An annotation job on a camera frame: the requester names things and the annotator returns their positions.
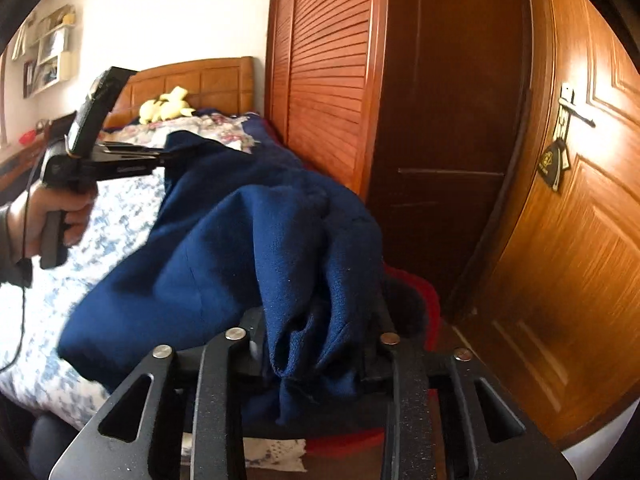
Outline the wooden room door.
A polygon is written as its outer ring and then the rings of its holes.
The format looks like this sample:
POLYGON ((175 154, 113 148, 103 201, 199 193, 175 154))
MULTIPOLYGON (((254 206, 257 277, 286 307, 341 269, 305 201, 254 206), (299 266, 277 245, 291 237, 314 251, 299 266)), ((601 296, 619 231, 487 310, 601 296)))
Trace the wooden room door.
POLYGON ((568 448, 639 395, 639 73, 589 0, 529 1, 521 155, 454 329, 538 428, 568 448), (563 82, 596 126, 570 114, 570 168, 553 192, 537 164, 564 108, 563 82))

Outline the pink floral quilt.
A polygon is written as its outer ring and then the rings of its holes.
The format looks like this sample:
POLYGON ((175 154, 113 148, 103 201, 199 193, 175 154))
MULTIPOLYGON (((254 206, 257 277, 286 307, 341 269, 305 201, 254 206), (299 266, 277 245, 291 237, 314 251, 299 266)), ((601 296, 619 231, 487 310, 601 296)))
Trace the pink floral quilt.
POLYGON ((251 153, 260 143, 248 134, 243 125, 247 116, 229 117, 220 113, 180 117, 154 124, 128 125, 114 132, 103 130, 98 143, 115 148, 166 148, 167 139, 176 132, 188 132, 199 138, 216 141, 232 150, 251 153))

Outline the yellow plush toy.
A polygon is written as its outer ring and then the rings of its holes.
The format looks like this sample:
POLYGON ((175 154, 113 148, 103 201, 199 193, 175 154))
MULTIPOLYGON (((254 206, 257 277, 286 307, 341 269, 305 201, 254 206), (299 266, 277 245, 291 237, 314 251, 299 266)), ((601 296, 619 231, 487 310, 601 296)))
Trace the yellow plush toy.
POLYGON ((142 125, 167 122, 180 117, 191 117, 194 108, 186 102, 188 90, 175 86, 171 92, 145 101, 139 108, 139 122, 142 125))

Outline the long wooden desk cabinet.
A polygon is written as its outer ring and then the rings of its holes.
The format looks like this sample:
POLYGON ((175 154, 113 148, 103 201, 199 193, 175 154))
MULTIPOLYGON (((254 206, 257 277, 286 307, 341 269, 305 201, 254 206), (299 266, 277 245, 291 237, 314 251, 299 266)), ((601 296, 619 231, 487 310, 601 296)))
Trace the long wooden desk cabinet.
POLYGON ((37 138, 29 146, 24 146, 18 153, 1 164, 0 203, 12 202, 27 188, 32 168, 39 166, 40 155, 46 147, 43 137, 37 138))

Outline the wooden louvered wardrobe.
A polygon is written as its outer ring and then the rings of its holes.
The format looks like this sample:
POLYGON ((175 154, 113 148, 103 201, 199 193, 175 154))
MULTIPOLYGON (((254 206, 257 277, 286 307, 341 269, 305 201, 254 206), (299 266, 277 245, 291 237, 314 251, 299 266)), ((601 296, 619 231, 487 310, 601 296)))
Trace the wooden louvered wardrobe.
POLYGON ((270 0, 268 119, 453 308, 518 157, 529 0, 270 0))

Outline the white wall shelf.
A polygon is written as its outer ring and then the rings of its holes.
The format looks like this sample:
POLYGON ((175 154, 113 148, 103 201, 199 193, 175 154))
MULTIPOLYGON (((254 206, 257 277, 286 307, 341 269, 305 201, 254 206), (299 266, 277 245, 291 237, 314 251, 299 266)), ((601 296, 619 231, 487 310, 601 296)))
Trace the white wall shelf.
POLYGON ((10 41, 11 61, 21 66, 22 96, 32 96, 74 76, 74 28, 77 12, 64 4, 36 20, 35 12, 21 24, 10 41))

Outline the person's dark trouser leg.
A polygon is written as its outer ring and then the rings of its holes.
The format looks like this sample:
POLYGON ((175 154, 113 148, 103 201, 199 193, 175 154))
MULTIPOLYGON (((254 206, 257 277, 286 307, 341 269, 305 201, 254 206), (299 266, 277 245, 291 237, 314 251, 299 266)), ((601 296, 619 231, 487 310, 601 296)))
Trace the person's dark trouser leg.
POLYGON ((49 474, 78 430, 55 414, 40 415, 32 426, 27 463, 36 479, 48 480, 49 474))

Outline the navy blue suit jacket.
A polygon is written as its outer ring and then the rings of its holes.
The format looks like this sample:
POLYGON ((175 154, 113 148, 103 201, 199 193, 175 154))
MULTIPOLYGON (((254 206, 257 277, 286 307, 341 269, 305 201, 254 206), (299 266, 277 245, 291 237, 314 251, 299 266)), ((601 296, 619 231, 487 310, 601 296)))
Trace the navy blue suit jacket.
POLYGON ((154 347, 199 347, 262 309, 270 402, 287 424, 358 396, 378 331, 381 231, 336 181, 194 133, 167 139, 148 240, 76 306, 58 355, 114 390, 154 347))

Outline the black tag on door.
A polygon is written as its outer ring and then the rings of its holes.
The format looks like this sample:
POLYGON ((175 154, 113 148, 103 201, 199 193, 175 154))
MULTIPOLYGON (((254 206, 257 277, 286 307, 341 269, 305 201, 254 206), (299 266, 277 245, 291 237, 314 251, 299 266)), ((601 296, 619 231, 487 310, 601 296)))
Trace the black tag on door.
POLYGON ((538 159, 537 172, 553 192, 559 191, 562 174, 570 168, 566 145, 569 124, 570 113, 565 108, 561 108, 558 118, 556 118, 552 142, 544 149, 538 159))

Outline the red storage bin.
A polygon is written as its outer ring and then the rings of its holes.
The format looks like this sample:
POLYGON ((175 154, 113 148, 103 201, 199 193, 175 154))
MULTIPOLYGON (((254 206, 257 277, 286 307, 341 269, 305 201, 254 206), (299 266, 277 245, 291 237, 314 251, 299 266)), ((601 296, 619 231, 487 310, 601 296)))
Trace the red storage bin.
POLYGON ((378 426, 346 434, 328 434, 306 441, 306 453, 324 460, 341 460, 382 445, 383 465, 390 468, 403 458, 431 454, 433 435, 430 402, 435 373, 430 364, 440 330, 440 304, 434 287, 424 278, 386 266, 387 309, 400 332, 381 336, 378 354, 388 374, 375 385, 378 392, 361 403, 381 409, 378 426))

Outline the wooden bed headboard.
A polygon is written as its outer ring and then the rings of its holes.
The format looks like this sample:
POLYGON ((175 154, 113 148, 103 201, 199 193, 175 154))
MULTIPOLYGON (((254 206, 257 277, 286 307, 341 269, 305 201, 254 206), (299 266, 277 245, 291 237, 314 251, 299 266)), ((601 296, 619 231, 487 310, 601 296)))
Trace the wooden bed headboard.
POLYGON ((120 92, 104 127, 128 125, 144 102, 177 86, 186 89, 186 102, 196 110, 214 108, 225 115, 250 112, 254 104, 253 59, 208 58, 142 70, 120 92))

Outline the dark wooden chair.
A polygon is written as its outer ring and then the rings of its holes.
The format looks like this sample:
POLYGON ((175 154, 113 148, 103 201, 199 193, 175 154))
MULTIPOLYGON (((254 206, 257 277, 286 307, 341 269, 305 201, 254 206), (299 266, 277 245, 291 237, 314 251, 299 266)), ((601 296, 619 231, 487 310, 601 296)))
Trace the dark wooden chair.
POLYGON ((71 112, 70 114, 55 118, 50 121, 47 133, 48 143, 58 142, 63 140, 70 130, 70 126, 73 125, 77 113, 71 112))

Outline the blue floral bed sheet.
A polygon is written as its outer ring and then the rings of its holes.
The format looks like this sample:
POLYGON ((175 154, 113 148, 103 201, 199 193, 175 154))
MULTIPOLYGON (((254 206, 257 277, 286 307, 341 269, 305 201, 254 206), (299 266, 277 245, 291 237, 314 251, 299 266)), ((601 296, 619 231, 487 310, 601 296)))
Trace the blue floral bed sheet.
POLYGON ((146 242, 164 195, 160 170, 101 183, 89 231, 67 262, 35 268, 28 289, 2 285, 1 429, 26 464, 40 415, 55 414, 79 431, 106 401, 106 389, 83 378, 56 347, 75 307, 146 242))

